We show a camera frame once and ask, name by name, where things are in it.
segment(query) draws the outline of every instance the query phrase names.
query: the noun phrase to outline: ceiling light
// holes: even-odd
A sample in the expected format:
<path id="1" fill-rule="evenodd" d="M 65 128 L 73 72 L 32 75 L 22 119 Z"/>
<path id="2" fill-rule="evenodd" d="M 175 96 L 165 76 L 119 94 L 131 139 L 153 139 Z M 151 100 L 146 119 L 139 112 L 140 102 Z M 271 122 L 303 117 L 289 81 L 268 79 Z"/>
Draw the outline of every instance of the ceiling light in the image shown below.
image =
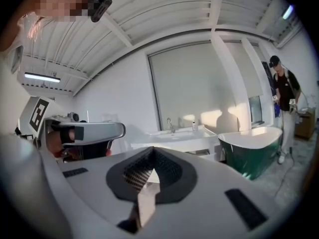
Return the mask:
<path id="1" fill-rule="evenodd" d="M 294 10 L 294 7 L 290 5 L 288 9 L 286 10 L 286 12 L 284 13 L 283 19 L 287 19 L 290 16 L 290 14 L 293 12 L 293 10 Z"/>
<path id="2" fill-rule="evenodd" d="M 45 76 L 45 75 L 41 75 L 41 74 L 25 73 L 24 76 L 26 78 L 30 78 L 30 79 L 49 81 L 49 82 L 60 82 L 59 78 Z"/>

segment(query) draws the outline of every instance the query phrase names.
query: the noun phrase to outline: cable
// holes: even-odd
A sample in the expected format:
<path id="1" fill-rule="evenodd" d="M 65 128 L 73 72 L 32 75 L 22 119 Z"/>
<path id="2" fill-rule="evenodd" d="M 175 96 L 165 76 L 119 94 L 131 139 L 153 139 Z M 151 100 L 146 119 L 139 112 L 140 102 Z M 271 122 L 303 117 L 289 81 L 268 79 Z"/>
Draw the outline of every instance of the cable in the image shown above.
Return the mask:
<path id="1" fill-rule="evenodd" d="M 305 97 L 306 103 L 307 103 L 307 108 L 309 109 L 309 103 L 308 103 L 308 99 L 306 97 L 306 95 L 304 94 L 304 92 L 301 91 L 301 93 L 303 94 L 303 96 Z"/>
<path id="2" fill-rule="evenodd" d="M 285 172 L 285 174 L 284 174 L 284 176 L 283 176 L 283 178 L 282 178 L 282 180 L 281 180 L 280 186 L 279 186 L 278 190 L 276 191 L 276 193 L 275 193 L 275 195 L 274 195 L 274 198 L 276 198 L 277 194 L 280 192 L 281 187 L 282 187 L 283 184 L 284 184 L 286 175 L 287 175 L 288 172 L 295 166 L 295 159 L 294 159 L 294 157 L 293 157 L 293 153 L 290 153 L 290 156 L 291 156 L 291 159 L 293 160 L 293 165 Z"/>

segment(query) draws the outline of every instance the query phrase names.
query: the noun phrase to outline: white ceiling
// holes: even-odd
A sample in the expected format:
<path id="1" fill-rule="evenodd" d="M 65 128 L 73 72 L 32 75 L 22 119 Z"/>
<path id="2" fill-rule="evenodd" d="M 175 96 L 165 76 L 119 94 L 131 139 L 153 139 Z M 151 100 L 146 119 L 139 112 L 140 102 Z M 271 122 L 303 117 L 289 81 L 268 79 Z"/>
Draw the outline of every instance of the white ceiling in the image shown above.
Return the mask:
<path id="1" fill-rule="evenodd" d="M 98 23 L 51 22 L 35 38 L 36 18 L 24 19 L 25 49 L 18 80 L 30 90 L 76 94 L 90 78 L 126 53 L 159 38 L 199 29 L 235 29 L 280 42 L 297 22 L 281 18 L 284 0 L 113 0 Z M 61 78 L 26 79 L 25 72 Z"/>

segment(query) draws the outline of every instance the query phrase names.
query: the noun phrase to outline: white sink vanity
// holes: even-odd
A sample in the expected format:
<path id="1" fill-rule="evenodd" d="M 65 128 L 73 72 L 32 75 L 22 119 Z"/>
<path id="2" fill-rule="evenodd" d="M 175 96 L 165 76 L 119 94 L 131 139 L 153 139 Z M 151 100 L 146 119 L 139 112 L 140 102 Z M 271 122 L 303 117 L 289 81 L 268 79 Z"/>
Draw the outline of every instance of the white sink vanity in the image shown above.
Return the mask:
<path id="1" fill-rule="evenodd" d="M 204 125 L 198 126 L 197 131 L 193 131 L 191 127 L 181 128 L 174 133 L 170 130 L 159 132 L 147 132 L 138 142 L 131 143 L 133 149 L 143 147 L 162 147 L 182 152 L 193 152 L 208 149 L 211 160 L 215 160 L 215 146 L 219 145 L 217 134 L 205 128 Z M 159 183 L 159 178 L 153 170 L 149 182 Z"/>

